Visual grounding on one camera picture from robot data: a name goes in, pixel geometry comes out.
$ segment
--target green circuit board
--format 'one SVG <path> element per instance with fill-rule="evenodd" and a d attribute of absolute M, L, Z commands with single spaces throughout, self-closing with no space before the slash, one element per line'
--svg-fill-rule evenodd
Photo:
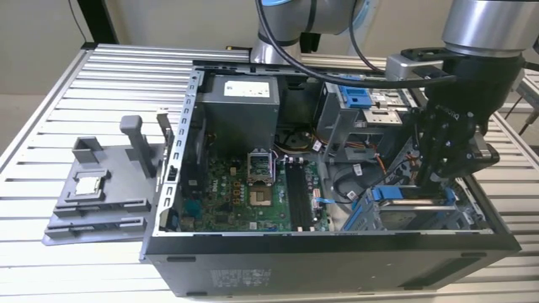
<path fill-rule="evenodd" d="M 271 186 L 247 183 L 247 161 L 209 160 L 205 193 L 199 201 L 199 215 L 181 214 L 181 231 L 191 232 L 288 232 L 291 228 L 289 201 L 287 197 L 287 174 L 284 162 L 275 164 L 275 182 Z M 307 192 L 321 188 L 313 163 L 304 166 Z M 325 210 L 315 230 L 328 230 Z"/>

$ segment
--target wiring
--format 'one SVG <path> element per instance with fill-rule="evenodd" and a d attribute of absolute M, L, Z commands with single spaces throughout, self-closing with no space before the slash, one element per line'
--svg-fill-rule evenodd
<path fill-rule="evenodd" d="M 399 166 L 400 166 L 404 162 L 407 162 L 408 160 L 409 160 L 409 159 L 404 159 L 403 161 L 400 161 L 400 162 L 393 166 L 393 168 L 389 169 L 389 170 L 387 171 L 387 173 L 385 173 L 381 177 L 379 177 L 379 178 L 376 179 L 376 181 L 373 181 L 373 182 L 371 183 L 371 185 L 368 185 L 368 186 L 363 189 L 363 191 L 361 191 L 360 194 L 357 195 L 357 199 L 360 199 L 360 198 L 363 197 L 364 193 L 367 192 L 367 189 L 371 188 L 372 186 L 375 186 L 377 183 L 380 183 L 380 182 L 387 178 L 387 176 L 389 176 L 389 175 L 395 172 L 395 170 L 399 168 Z"/>
<path fill-rule="evenodd" d="M 416 161 L 415 161 L 416 158 L 412 157 L 411 155 L 405 155 L 405 158 L 407 158 L 408 161 L 409 161 L 409 171 L 411 171 L 411 174 L 409 174 L 409 181 L 413 182 L 413 181 L 415 181 L 415 178 L 416 178 L 416 176 L 417 176 L 417 172 L 412 171 L 412 167 L 416 166 Z"/>
<path fill-rule="evenodd" d="M 367 57 L 363 55 L 361 51 L 360 51 L 360 47 L 357 46 L 357 41 L 355 39 L 355 35 L 353 35 L 353 17 L 355 17 L 355 9 L 357 6 L 357 0 L 353 1 L 353 6 L 352 6 L 352 13 L 351 13 L 351 19 L 348 22 L 348 32 L 351 34 L 351 42 L 352 42 L 352 46 L 355 49 L 355 53 L 357 54 L 357 56 L 360 57 L 364 65 L 368 66 L 369 69 L 372 69 L 376 73 L 383 74 L 384 71 L 381 69 L 379 69 L 377 67 L 373 66 L 373 64 L 371 63 L 371 61 L 368 61 Z"/>
<path fill-rule="evenodd" d="M 256 0 L 256 10 L 259 14 L 261 28 L 264 29 L 267 38 L 269 43 L 281 58 L 293 66 L 299 71 L 304 72 L 312 78 L 323 80 L 328 83 L 333 83 L 336 85 L 360 87 L 360 88 L 419 88 L 425 86 L 435 85 L 445 85 L 456 81 L 456 77 L 449 75 L 441 78 L 423 79 L 423 80 L 405 80 L 405 81 L 371 81 L 371 80 L 351 80 L 340 77 L 333 77 L 327 74 L 319 73 L 313 69 L 309 69 L 305 65 L 303 65 L 281 48 L 275 39 L 273 33 L 269 29 L 268 19 L 265 18 L 265 13 L 263 9 L 261 0 Z"/>
<path fill-rule="evenodd" d="M 373 155 L 377 161 L 377 164 L 380 164 L 380 168 L 381 168 L 381 173 L 385 174 L 385 166 L 384 166 L 384 162 L 380 159 L 380 155 L 377 154 L 377 146 L 375 144 L 369 144 L 369 147 L 372 147 L 373 149 Z"/>
<path fill-rule="evenodd" d="M 66 2 L 69 3 L 70 15 L 73 16 L 73 20 L 74 20 L 74 23 L 76 23 L 76 27 L 78 27 L 78 31 L 80 31 L 80 33 L 81 33 L 84 42 L 88 42 L 88 39 L 85 38 L 85 35 L 84 35 L 84 32 L 82 32 L 81 26 L 80 26 L 80 24 L 78 24 L 78 21 L 76 20 L 76 16 L 74 16 L 73 6 L 72 6 L 72 3 L 70 3 L 70 0 L 66 0 Z"/>

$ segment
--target metal rail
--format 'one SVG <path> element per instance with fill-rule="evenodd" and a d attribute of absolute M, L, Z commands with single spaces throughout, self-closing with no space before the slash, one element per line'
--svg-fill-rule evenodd
<path fill-rule="evenodd" d="M 81 51 L 0 158 L 1 302 L 179 302 L 149 264 L 138 264 L 140 242 L 45 247 L 44 226 L 62 188 L 77 136 L 102 145 L 126 144 L 121 116 L 137 114 L 150 143 L 160 142 L 154 111 L 177 123 L 193 59 L 245 61 L 244 51 L 101 45 Z M 308 65 L 363 67 L 353 57 L 307 55 Z M 363 302 L 536 302 L 539 299 L 539 159 L 496 114 L 487 141 L 501 161 L 476 173 L 523 251 L 437 292 L 328 294 L 225 300 Z"/>

